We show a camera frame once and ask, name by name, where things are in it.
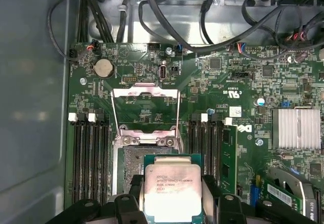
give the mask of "metal bracket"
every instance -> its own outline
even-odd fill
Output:
[[[144,133],[141,130],[123,129],[118,124],[114,98],[138,97],[141,94],[150,94],[152,97],[171,97],[177,99],[176,125],[170,130],[155,130],[152,133]],[[111,103],[116,124],[116,137],[113,144],[113,168],[112,168],[112,194],[117,193],[118,176],[118,149],[125,146],[140,146],[141,144],[154,145],[159,147],[172,147],[183,153],[184,143],[179,135],[179,112],[180,92],[177,89],[162,89],[154,83],[136,83],[131,88],[115,88],[111,91]]]

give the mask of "motherboard mounting screw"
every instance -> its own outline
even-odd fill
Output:
[[[258,147],[262,146],[263,143],[264,143],[264,142],[263,142],[262,139],[257,139],[257,140],[255,141],[255,145],[257,145]]]
[[[81,85],[86,85],[87,84],[87,79],[85,79],[84,77],[80,78],[80,84]]]
[[[226,196],[225,196],[225,199],[226,199],[226,200],[234,200],[234,197],[231,196],[231,195],[226,195]]]
[[[169,56],[172,55],[172,51],[173,51],[173,50],[172,50],[171,47],[167,47],[167,48],[166,48],[166,54],[167,54],[167,55],[169,55]]]
[[[267,201],[267,200],[263,201],[262,203],[263,203],[265,206],[272,206],[272,203],[271,203],[270,201]]]
[[[167,140],[167,146],[170,147],[173,145],[173,141],[172,140]]]
[[[129,144],[131,142],[131,139],[129,138],[129,137],[125,137],[124,139],[123,139],[123,143],[124,144]]]

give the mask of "black dimm slot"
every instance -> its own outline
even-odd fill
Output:
[[[103,172],[102,172],[102,170],[103,170],[103,165],[102,165],[102,163],[103,163],[103,141],[102,141],[102,137],[103,137],[103,133],[102,133],[102,131],[103,131],[103,128],[102,128],[102,126],[100,126],[99,127],[99,138],[98,138],[98,143],[99,143],[99,147],[98,147],[98,149],[99,149],[99,152],[98,152],[98,184],[97,184],[97,186],[98,186],[98,191],[97,191],[97,200],[98,200],[98,202],[99,203],[101,203],[102,204],[102,200],[101,200],[101,180],[102,180],[102,174],[103,174]]]
[[[86,139],[85,139],[85,145],[84,145],[84,168],[85,168],[85,175],[84,175],[84,181],[83,181],[83,187],[84,187],[84,199],[88,199],[88,192],[89,192],[89,178],[90,178],[90,168],[89,168],[89,161],[90,161],[90,141],[92,138],[92,126],[87,125],[86,126]]]
[[[99,156],[99,126],[95,125],[92,137],[92,195],[91,199],[96,199],[98,193],[98,156]]]
[[[206,163],[206,155],[208,154],[206,150],[206,141],[207,141],[207,129],[206,122],[200,123],[200,153],[201,153],[201,173],[206,174],[207,172],[207,163]]]
[[[103,145],[104,145],[104,161],[103,161],[103,178],[102,178],[102,194],[103,194],[103,204],[108,202],[108,164],[109,164],[109,129],[107,126],[103,127],[104,129],[104,136],[103,136]]]
[[[208,120],[206,123],[206,131],[207,131],[207,137],[206,137],[206,146],[205,146],[205,160],[206,160],[206,167],[205,167],[205,174],[212,175],[212,169],[213,169],[213,136],[212,136],[212,127],[211,127],[211,121]]]
[[[215,161],[215,173],[214,177],[217,182],[220,181],[220,169],[221,169],[221,147],[223,143],[223,128],[224,125],[221,121],[216,122],[216,161]]]
[[[81,126],[77,122],[74,127],[74,145],[73,145],[73,192],[72,203],[78,200],[79,190],[79,145],[80,145]]]
[[[214,175],[216,171],[216,160],[217,160],[217,142],[216,142],[216,122],[215,121],[210,121],[209,125],[209,138],[210,138],[210,175]]]
[[[87,139],[87,126],[84,124],[81,126],[81,146],[80,146],[80,189],[79,189],[79,200],[85,197],[85,178],[86,178],[86,139]]]
[[[201,122],[198,121],[195,126],[195,136],[194,136],[194,145],[193,152],[196,154],[201,154]]]
[[[193,153],[194,139],[195,139],[195,125],[196,122],[189,121],[189,137],[188,137],[188,153]]]

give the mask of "integrated circuit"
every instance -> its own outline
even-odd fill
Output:
[[[310,163],[309,164],[309,171],[311,175],[321,176],[321,164],[320,163]]]
[[[221,59],[219,58],[211,58],[210,59],[210,68],[215,70],[220,70],[222,67]]]
[[[262,67],[262,76],[272,77],[273,76],[273,66],[266,65]]]

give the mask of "black connector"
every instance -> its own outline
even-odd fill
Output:
[[[202,3],[201,9],[200,9],[200,13],[206,13],[209,11],[209,9],[211,8],[213,4],[213,0],[205,0]]]

